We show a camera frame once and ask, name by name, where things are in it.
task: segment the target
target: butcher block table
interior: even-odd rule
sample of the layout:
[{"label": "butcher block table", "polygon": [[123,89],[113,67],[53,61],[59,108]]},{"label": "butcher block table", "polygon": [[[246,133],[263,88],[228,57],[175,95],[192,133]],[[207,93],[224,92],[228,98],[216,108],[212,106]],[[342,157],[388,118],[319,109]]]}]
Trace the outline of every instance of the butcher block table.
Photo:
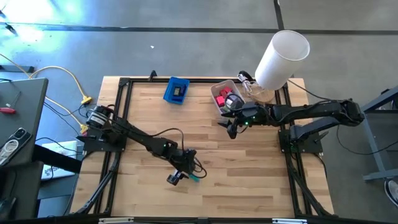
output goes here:
[{"label": "butcher block table", "polygon": [[[114,104],[119,79],[104,77],[99,105]],[[291,80],[305,87],[303,79]],[[288,84],[292,106],[308,104],[307,94]],[[236,139],[230,139],[226,129],[217,124],[221,116],[211,99],[212,85],[190,83],[183,105],[175,105],[163,100],[167,83],[134,83],[128,121],[148,134],[167,128],[181,129],[185,148],[197,150],[197,158],[208,175],[199,182],[183,179],[173,186],[166,178],[174,168],[167,161],[153,157],[144,146],[128,140],[119,166],[112,216],[294,217],[285,156],[280,152],[277,138],[279,128],[253,126]],[[298,120],[296,124],[308,122],[311,119]],[[161,136],[181,146],[178,131]],[[97,187],[103,157],[104,152],[94,152],[83,161],[71,212],[82,207]],[[323,207],[333,213],[321,162],[311,154],[302,154],[302,160],[308,188]],[[106,205],[108,187],[101,212]]]}]

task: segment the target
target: yellow cable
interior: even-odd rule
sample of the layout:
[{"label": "yellow cable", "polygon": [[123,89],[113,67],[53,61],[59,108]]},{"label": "yellow cable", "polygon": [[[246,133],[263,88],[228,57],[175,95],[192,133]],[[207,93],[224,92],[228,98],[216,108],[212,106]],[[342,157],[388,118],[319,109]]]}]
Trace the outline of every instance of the yellow cable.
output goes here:
[{"label": "yellow cable", "polygon": [[[4,56],[3,54],[0,54],[0,55],[1,55],[2,57],[4,57],[5,59],[7,59],[8,61],[10,61],[11,63],[13,63],[13,64],[14,64],[17,68],[19,68],[22,72],[24,72],[25,75],[28,76],[28,79],[32,79],[34,75],[38,74],[39,72],[41,72],[42,70],[45,70],[45,69],[47,69],[47,68],[59,68],[59,69],[65,71],[65,72],[67,72],[68,74],[70,74],[70,75],[73,77],[73,79],[75,80],[75,82],[76,82],[76,84],[77,84],[77,86],[78,86],[78,88],[79,88],[79,90],[80,90],[80,93],[83,95],[83,101],[85,101],[86,99],[90,99],[90,100],[91,100],[91,97],[89,98],[89,97],[87,97],[87,96],[84,95],[83,90],[81,89],[79,82],[77,81],[76,77],[72,74],[72,72],[69,72],[68,70],[66,70],[66,69],[64,69],[64,68],[62,68],[62,67],[58,67],[58,66],[48,66],[48,67],[41,68],[41,69],[37,70],[36,72],[32,73],[31,75],[29,75],[29,74],[28,74],[23,68],[21,68],[17,63],[15,63],[15,62],[13,62],[12,60],[8,59],[8,58],[7,58],[6,56]],[[45,96],[45,99],[46,99],[46,100],[49,100],[49,101],[52,102],[53,104],[55,104],[55,105],[61,107],[61,108],[64,109],[66,112],[68,112],[68,114],[70,114],[70,116],[71,116],[73,119],[75,119],[75,121],[80,125],[80,129],[81,129],[80,132],[81,132],[82,134],[87,130],[87,126],[84,125],[84,124],[81,124],[80,121],[79,121],[73,114],[71,114],[71,112],[70,112],[68,109],[66,109],[66,108],[63,107],[61,104],[57,103],[56,101],[51,100],[47,95]]]}]

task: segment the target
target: red block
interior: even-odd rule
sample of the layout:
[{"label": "red block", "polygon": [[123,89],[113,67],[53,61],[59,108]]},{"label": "red block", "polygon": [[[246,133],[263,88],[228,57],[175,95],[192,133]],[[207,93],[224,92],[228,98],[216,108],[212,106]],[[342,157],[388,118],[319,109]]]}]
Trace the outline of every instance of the red block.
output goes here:
[{"label": "red block", "polygon": [[223,96],[224,99],[226,98],[226,96],[228,96],[228,94],[225,90],[221,90],[220,95]]},{"label": "red block", "polygon": [[218,106],[224,106],[225,105],[225,100],[222,96],[217,96],[216,97],[216,102]]},{"label": "red block", "polygon": [[229,93],[229,92],[232,91],[232,89],[231,89],[230,87],[226,86],[226,87],[224,88],[224,91],[227,92],[227,93]]}]

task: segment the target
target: plastic container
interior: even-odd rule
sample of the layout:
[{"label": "plastic container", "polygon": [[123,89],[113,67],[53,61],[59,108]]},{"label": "plastic container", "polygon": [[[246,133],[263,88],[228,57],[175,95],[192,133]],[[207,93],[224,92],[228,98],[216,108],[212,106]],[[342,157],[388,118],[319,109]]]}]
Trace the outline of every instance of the plastic container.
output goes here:
[{"label": "plastic container", "polygon": [[217,105],[217,102],[215,100],[216,96],[220,95],[220,91],[225,88],[226,86],[230,87],[232,89],[232,93],[237,94],[238,96],[240,96],[242,98],[242,100],[244,101],[241,93],[239,92],[238,88],[236,88],[236,85],[234,83],[234,81],[232,80],[225,80],[223,82],[217,83],[215,85],[212,85],[210,87],[210,91],[211,91],[211,99],[214,102],[214,105],[216,105],[217,110],[220,114],[222,114],[223,112],[220,110],[220,108]]},{"label": "plastic container", "polygon": [[[185,86],[185,91],[183,96],[173,96],[175,87],[183,87]],[[184,102],[185,96],[187,95],[189,86],[189,80],[177,77],[170,77],[169,84],[167,85],[166,92],[164,93],[163,100],[169,103],[175,103],[178,105],[182,105]]]},{"label": "plastic container", "polygon": [[281,88],[310,53],[306,38],[291,30],[276,33],[257,67],[257,83],[266,90]]}]

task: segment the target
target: white cylinder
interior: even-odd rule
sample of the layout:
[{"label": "white cylinder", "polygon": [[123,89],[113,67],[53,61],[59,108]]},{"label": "white cylinder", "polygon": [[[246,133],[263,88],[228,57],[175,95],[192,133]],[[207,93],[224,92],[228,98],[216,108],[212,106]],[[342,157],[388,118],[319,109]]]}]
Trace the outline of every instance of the white cylinder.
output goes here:
[{"label": "white cylinder", "polygon": [[276,33],[257,67],[255,77],[266,90],[281,88],[310,53],[306,38],[291,30]]}]

